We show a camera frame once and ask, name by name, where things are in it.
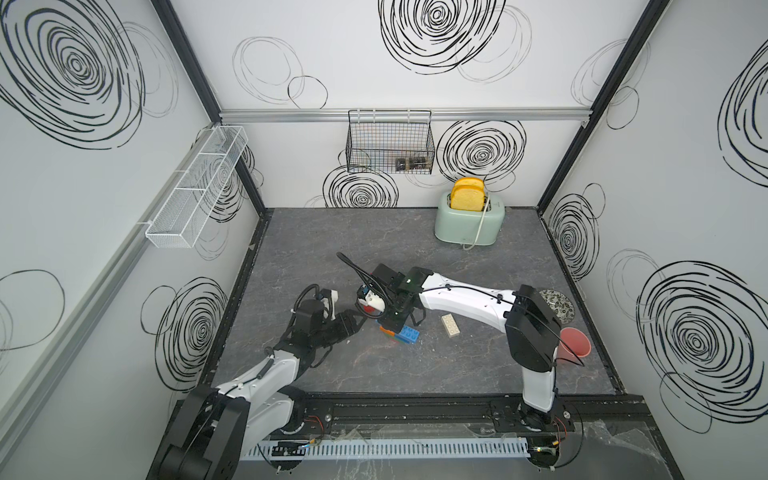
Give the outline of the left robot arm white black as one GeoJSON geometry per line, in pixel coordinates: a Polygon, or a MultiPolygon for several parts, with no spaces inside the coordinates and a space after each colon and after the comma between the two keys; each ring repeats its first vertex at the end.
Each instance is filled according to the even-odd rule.
{"type": "Polygon", "coordinates": [[[315,364],[319,349],[357,333],[354,312],[336,311],[338,292],[321,289],[297,300],[288,328],[256,366],[215,388],[194,388],[169,423],[149,479],[230,479],[239,460],[270,433],[297,429],[303,393],[292,383],[315,364]]]}

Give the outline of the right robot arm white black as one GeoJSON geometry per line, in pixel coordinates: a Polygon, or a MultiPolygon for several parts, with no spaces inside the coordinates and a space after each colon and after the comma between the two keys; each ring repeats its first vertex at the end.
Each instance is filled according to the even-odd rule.
{"type": "Polygon", "coordinates": [[[402,274],[380,264],[364,275],[357,302],[364,313],[394,333],[403,330],[416,309],[457,314],[503,332],[510,355],[523,374],[519,422],[535,432],[552,424],[562,325],[534,287],[491,289],[425,268],[414,267],[402,274]]]}

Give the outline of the blue lego brick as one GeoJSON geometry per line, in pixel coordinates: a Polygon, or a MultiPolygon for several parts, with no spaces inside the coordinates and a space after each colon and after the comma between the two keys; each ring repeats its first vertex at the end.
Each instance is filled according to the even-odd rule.
{"type": "Polygon", "coordinates": [[[395,334],[395,338],[406,344],[415,344],[418,342],[420,332],[414,328],[403,326],[399,333],[395,334]]]}

